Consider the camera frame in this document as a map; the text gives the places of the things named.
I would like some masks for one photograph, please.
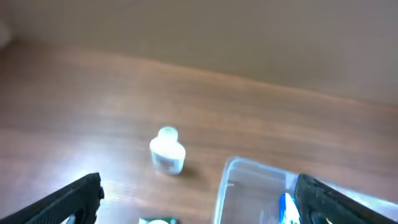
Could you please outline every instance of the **brown wooden surface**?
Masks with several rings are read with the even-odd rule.
[[[19,43],[0,57],[1,217],[99,171],[98,223],[209,223],[232,156],[398,202],[397,107],[66,47]],[[166,124],[187,150],[175,177],[150,161]]]

